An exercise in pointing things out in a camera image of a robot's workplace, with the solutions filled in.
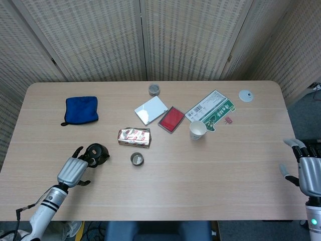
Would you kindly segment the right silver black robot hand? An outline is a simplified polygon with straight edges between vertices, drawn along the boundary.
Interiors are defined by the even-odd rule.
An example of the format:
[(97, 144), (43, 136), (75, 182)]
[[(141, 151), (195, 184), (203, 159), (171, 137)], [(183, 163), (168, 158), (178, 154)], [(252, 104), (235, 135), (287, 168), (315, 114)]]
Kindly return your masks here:
[(298, 167), (298, 177), (289, 174), (284, 164), (279, 164), (282, 176), (299, 187), (308, 197), (320, 197), (320, 155), (313, 147), (306, 146), (298, 139), (284, 139), (284, 143), (291, 147)]

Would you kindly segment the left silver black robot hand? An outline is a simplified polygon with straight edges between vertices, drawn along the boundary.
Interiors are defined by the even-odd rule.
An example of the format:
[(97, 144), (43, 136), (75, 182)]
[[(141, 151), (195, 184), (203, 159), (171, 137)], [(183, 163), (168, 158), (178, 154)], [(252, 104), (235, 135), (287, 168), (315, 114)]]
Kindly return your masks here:
[(80, 146), (72, 155), (68, 158), (61, 171), (57, 176), (58, 184), (65, 186), (66, 188), (73, 188), (77, 185), (87, 186), (91, 183), (90, 180), (82, 181), (81, 177), (85, 173), (88, 162), (78, 158), (80, 151), (83, 149), (83, 146)]

